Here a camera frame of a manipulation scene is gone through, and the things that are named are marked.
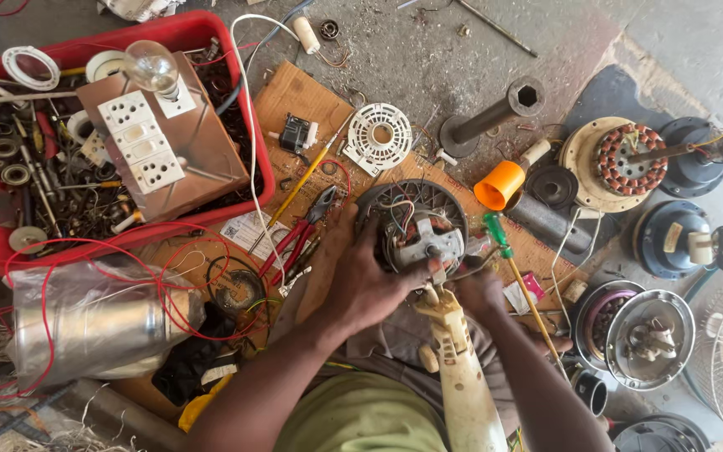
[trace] red plastic crate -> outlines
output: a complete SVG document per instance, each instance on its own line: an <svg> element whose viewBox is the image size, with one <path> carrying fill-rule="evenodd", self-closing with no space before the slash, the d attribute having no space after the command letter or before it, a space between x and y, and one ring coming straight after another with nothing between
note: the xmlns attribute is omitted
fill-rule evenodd
<svg viewBox="0 0 723 452"><path fill-rule="evenodd" d="M231 37L222 19L209 12L195 10L172 17L159 18L141 25L129 26L121 30L109 31L96 36L74 39L61 44L42 47L41 50L45 51L50 57L52 57L61 69L65 69L70 67L83 67L86 65L88 59L105 49L104 47L92 44L116 46L124 49L132 42L139 39L151 39L164 44L171 51L186 51L209 46L210 39L213 36L219 38L219 42L222 43L223 51L229 51L231 49ZM237 80L238 63L236 56L231 54L226 59L232 78ZM0 77L7 77L4 67L2 67L1 58ZM239 95L239 99L243 99L244 95L244 90L242 90ZM258 125L259 122L256 119L255 110L253 109L248 112L244 102L239 102L238 104L242 108L244 120L249 123L249 115L253 115L253 120L256 124L256 137L259 137L256 141L256 154L259 168L261 169L261 175L264 178L264 191L259 196L259 202L264 204L272 198L275 191L275 176L272 174L272 166L270 165L269 156L267 155L267 147L264 144L264 140L260 139L262 134ZM212 225L220 221L226 221L235 216L245 214L249 211L253 211L254 208L253 202L247 201L227 208L220 208L197 215L181 217L179 221L196 223L203 226ZM128 249L175 236L185 230L185 227L161 225L136 232L129 232L123 236L118 236L113 241L113 244L120 246L121 248ZM13 250L10 249L10 246L7 243L7 239L11 232L12 229L0 227L0 276L5 273L5 261L13 254ZM79 255L84 253L86 250L94 249L96 246L96 244L77 246L73 249L57 252L41 259L36 259L33 262L52 262L58 257ZM102 255L109 252L111 252L109 249L100 249L97 250L95 254ZM25 261L26 256L19 257L19 260Z"/></svg>

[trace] orange plastic cup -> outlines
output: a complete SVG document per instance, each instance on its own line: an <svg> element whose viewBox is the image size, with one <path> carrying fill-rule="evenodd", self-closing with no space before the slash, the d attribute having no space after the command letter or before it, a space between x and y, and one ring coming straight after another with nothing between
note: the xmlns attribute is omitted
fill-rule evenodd
<svg viewBox="0 0 723 452"><path fill-rule="evenodd" d="M492 210L504 210L509 198L523 185L526 172L516 162L504 160L484 179L473 186L473 194L480 203Z"/></svg>

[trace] light bulb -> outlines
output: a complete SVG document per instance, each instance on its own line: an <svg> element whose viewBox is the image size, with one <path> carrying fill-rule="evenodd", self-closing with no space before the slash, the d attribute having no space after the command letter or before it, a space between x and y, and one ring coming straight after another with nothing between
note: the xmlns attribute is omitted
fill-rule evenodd
<svg viewBox="0 0 723 452"><path fill-rule="evenodd" d="M136 41L125 50L125 72L142 89L177 100L177 61L155 41Z"/></svg>

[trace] pliers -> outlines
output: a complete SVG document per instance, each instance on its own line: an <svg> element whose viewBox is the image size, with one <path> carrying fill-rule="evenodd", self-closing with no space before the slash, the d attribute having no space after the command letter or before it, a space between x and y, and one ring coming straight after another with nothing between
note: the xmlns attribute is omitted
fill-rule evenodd
<svg viewBox="0 0 723 452"><path fill-rule="evenodd" d="M333 204L333 198L335 195L336 185L332 185L326 190L323 190L323 192L320 193L320 195L316 198L314 203L312 203L311 208L308 210L308 213L306 213L305 218L299 219L297 223L295 223L295 227L292 228L292 231L289 231L286 237L284 237L284 240L280 241L277 244L275 250L278 252L278 254L281 254L284 252L284 249L293 240L295 240L295 238L297 238L295 248L292 250L292 254L289 255L289 258L286 260L286 263L284 263L284 268L282 272L278 272L278 274L276 274L275 277L272 279L272 283L274 285L277 284L278 281L280 281L284 272L289 270L295 263L297 257L300 255L300 252L303 251L306 240L312 235L312 233L314 233L314 229L316 229L316 222L326 215L328 208L330 208L331 204ZM272 263L275 262L275 254L276 253L271 252L269 257L267 257L266 262L264 262L264 265L261 265L261 269L259 270L259 277L264 275L267 270L272 267Z"/></svg>

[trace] copper winding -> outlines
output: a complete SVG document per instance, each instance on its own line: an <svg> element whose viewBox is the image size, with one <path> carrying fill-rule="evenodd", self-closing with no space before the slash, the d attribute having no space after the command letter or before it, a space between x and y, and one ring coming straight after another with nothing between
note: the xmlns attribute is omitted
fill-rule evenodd
<svg viewBox="0 0 723 452"><path fill-rule="evenodd" d="M605 186L611 191L622 196L643 195L653 190L663 180L668 169L668 159L662 158L648 162L648 171L639 177L627 177L618 172L618 167L623 165L622 159L629 155L625 152L616 159L616 153L621 149L624 142L630 143L631 153L637 154L631 143L634 134L638 134L637 144L646 146L651 152L654 149L665 149L665 141L657 132L642 124L626 124L612 129L604 136L597 148L596 174L601 176Z"/></svg>

